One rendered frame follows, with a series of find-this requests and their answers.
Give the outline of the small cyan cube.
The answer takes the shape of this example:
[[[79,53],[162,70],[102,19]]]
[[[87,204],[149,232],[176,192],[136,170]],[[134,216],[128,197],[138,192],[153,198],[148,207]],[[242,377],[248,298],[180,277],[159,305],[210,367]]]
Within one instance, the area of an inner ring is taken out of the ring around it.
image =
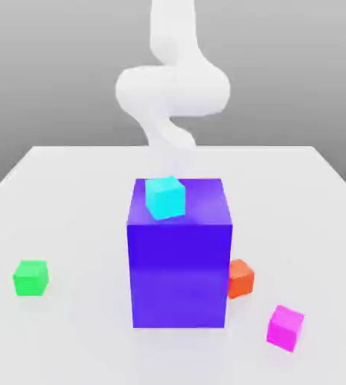
[[[146,179],[145,204],[155,220],[185,215],[185,186],[173,176]]]

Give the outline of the small orange cube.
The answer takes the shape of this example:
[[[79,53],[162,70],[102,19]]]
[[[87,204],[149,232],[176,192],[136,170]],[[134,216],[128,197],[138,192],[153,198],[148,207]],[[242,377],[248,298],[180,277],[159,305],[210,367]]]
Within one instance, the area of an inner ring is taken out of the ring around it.
[[[229,264],[228,298],[234,299],[253,292],[254,271],[242,259],[234,259]]]

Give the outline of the small green cube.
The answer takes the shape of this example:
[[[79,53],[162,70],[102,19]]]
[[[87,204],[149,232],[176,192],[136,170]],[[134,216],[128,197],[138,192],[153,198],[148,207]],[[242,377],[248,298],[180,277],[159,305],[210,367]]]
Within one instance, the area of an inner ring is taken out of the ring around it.
[[[47,262],[44,260],[21,260],[13,274],[18,296],[42,296],[49,283]]]

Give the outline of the small magenta cube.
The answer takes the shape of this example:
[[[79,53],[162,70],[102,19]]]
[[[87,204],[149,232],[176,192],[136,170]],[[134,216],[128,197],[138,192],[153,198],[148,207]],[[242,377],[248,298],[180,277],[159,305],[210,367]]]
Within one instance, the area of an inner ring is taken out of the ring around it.
[[[293,352],[302,330],[305,315],[277,305],[268,325],[266,341],[287,352]]]

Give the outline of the large purple box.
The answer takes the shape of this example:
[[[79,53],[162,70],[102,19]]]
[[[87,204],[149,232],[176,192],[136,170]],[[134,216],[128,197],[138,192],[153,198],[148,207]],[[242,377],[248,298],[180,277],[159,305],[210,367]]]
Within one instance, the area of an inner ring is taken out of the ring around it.
[[[135,181],[126,224],[135,328],[222,328],[232,219],[219,179],[183,179],[186,214],[155,220]]]

